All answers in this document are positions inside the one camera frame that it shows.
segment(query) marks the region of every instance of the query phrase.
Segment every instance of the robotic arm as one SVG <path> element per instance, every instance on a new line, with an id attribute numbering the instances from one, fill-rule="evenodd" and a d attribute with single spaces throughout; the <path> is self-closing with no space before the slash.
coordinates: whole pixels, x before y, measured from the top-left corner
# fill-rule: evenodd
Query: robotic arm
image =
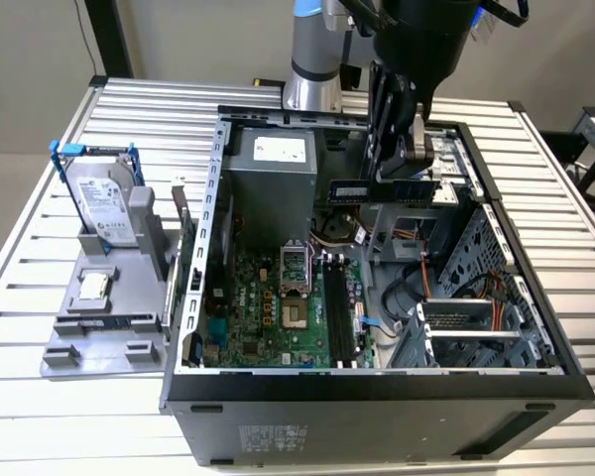
<path id="1" fill-rule="evenodd" d="M 382 0 L 378 11 L 371 0 L 297 1 L 296 5 L 300 3 L 311 9 L 319 4 L 323 15 L 296 20 L 294 76 L 285 89 L 285 106 L 341 110 L 339 78 L 335 78 L 339 58 L 330 53 L 339 48 L 335 32 L 356 27 L 362 37 L 371 36 L 377 61 L 370 68 L 368 167 L 363 176 L 378 180 L 406 178 L 431 165 L 433 152 L 424 122 L 436 88 L 456 69 L 479 8 L 514 27 L 529 17 L 528 0 L 518 0 L 518 14 L 497 0 Z M 345 26 L 340 21 L 344 13 Z M 304 15 L 304 10 L 295 14 Z M 325 26 L 319 35 L 316 30 L 322 27 L 317 22 Z M 309 35 L 300 39 L 306 23 Z M 308 54 L 301 44 L 306 38 L 314 43 L 307 45 Z M 309 71 L 309 64 L 317 70 Z"/>

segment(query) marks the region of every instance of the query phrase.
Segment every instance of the gray wall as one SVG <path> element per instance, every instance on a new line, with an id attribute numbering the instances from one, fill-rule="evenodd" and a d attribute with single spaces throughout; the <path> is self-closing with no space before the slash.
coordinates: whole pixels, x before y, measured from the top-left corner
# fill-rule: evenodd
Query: gray wall
<path id="1" fill-rule="evenodd" d="M 96 47 L 93 54 L 103 71 Z M 0 0 L 0 152 L 43 152 L 63 133 L 91 77 L 72 0 Z"/>
<path id="2" fill-rule="evenodd" d="M 515 5 L 515 1 L 505 1 Z M 442 96 L 518 99 L 542 128 L 568 128 L 595 105 L 595 0 L 531 0 L 519 30 L 499 24 L 487 46 L 469 41 Z"/>
<path id="3" fill-rule="evenodd" d="M 250 84 L 287 76 L 292 0 L 118 3 L 138 77 Z M 580 106 L 595 104 L 595 0 L 530 3 L 521 30 L 500 25 L 487 46 L 469 42 L 439 94 L 520 99 L 539 125 L 565 128 Z M 0 0 L 0 152 L 43 152 L 91 75 L 72 1 Z"/>

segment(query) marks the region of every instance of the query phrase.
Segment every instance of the motherboard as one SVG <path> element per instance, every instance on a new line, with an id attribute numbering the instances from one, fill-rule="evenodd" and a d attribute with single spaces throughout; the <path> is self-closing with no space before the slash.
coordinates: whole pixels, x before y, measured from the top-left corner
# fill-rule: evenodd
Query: motherboard
<path id="1" fill-rule="evenodd" d="M 366 308 L 358 262 L 346 260 L 338 268 L 341 296 L 327 288 L 324 261 L 305 248 L 303 256 L 307 262 L 296 252 L 236 251 L 231 304 L 208 320 L 206 367 L 330 368 L 336 365 L 331 331 L 340 330 L 327 319 L 332 308 L 341 310 L 342 338 L 350 346 L 352 365 L 373 367 L 370 334 L 358 315 Z M 309 280 L 304 279 L 307 273 Z M 310 290 L 287 292 L 283 285 L 305 282 Z"/>

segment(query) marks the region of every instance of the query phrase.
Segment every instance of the hard drive label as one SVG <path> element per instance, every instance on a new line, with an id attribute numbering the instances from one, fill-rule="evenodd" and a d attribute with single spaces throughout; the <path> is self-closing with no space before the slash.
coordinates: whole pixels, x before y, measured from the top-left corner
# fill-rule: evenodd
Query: hard drive label
<path id="1" fill-rule="evenodd" d="M 77 179 L 86 212 L 97 235 L 112 246 L 135 245 L 134 230 L 119 184 L 110 178 Z"/>

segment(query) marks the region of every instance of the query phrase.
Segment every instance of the small chip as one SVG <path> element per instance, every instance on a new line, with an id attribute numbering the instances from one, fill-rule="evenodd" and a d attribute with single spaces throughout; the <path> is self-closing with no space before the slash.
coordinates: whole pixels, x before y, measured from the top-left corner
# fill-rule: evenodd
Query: small chip
<path id="1" fill-rule="evenodd" d="M 242 353 L 245 355 L 258 355 L 258 342 L 243 342 Z"/>
<path id="2" fill-rule="evenodd" d="M 108 275 L 103 273 L 88 273 L 83 277 L 79 287 L 80 299 L 103 299 L 108 288 Z"/>

